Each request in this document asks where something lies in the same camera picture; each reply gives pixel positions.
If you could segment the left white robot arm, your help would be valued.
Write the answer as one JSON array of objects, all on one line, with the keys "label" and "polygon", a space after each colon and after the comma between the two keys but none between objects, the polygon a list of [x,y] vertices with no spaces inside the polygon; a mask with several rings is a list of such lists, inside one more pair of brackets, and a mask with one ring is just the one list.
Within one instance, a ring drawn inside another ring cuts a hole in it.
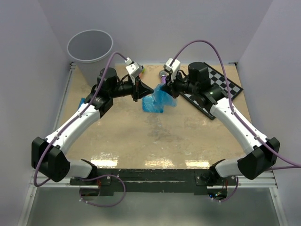
[{"label": "left white robot arm", "polygon": [[114,98],[131,96],[138,101],[152,93],[153,89],[143,83],[138,75],[128,73],[120,79],[115,69],[102,69],[97,83],[77,112],[46,138],[36,137],[33,140],[32,167],[54,182],[75,177],[81,178],[87,185],[94,184],[97,181],[97,167],[84,159],[68,160],[68,150],[85,130],[109,111]]}]

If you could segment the blue plastic trash bag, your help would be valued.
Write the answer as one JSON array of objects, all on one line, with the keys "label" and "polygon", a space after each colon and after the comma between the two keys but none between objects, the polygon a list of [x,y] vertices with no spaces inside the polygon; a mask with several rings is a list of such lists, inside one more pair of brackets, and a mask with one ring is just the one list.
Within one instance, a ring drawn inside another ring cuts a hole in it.
[{"label": "blue plastic trash bag", "polygon": [[147,113],[163,113],[165,106],[176,107],[177,100],[161,90],[164,84],[158,84],[154,92],[142,98],[142,110]]}]

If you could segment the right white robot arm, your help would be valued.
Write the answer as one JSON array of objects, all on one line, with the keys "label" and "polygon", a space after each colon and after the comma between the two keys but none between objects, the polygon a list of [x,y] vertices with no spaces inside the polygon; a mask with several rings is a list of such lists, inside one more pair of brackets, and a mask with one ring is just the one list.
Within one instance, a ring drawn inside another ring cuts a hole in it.
[{"label": "right white robot arm", "polygon": [[221,74],[214,72],[208,64],[193,62],[188,65],[188,73],[180,69],[181,63],[170,58],[163,66],[167,72],[162,91],[173,98],[180,94],[193,97],[198,105],[217,118],[231,132],[246,154],[234,160],[220,160],[213,164],[208,178],[220,185],[228,176],[244,176],[253,180],[271,168],[277,160],[280,142],[268,138],[257,130],[233,105],[231,95],[226,93],[217,81]]}]

